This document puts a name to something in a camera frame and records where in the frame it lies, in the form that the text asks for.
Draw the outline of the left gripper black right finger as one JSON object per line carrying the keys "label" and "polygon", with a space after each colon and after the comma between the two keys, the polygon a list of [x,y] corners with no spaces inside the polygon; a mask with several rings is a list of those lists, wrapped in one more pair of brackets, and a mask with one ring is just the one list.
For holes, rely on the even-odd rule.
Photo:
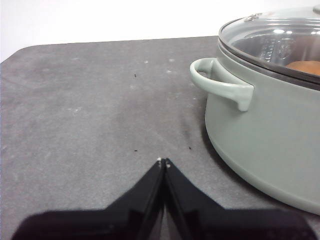
{"label": "left gripper black right finger", "polygon": [[170,230],[180,240],[315,240],[300,215],[280,209],[226,209],[166,158],[164,202]]}

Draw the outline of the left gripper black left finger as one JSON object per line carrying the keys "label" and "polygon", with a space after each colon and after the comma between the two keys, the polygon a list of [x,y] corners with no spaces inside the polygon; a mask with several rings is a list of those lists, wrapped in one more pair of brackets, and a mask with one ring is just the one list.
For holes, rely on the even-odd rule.
{"label": "left gripper black left finger", "polygon": [[107,208],[46,211],[27,217],[14,240],[158,240],[164,213],[164,161]]}

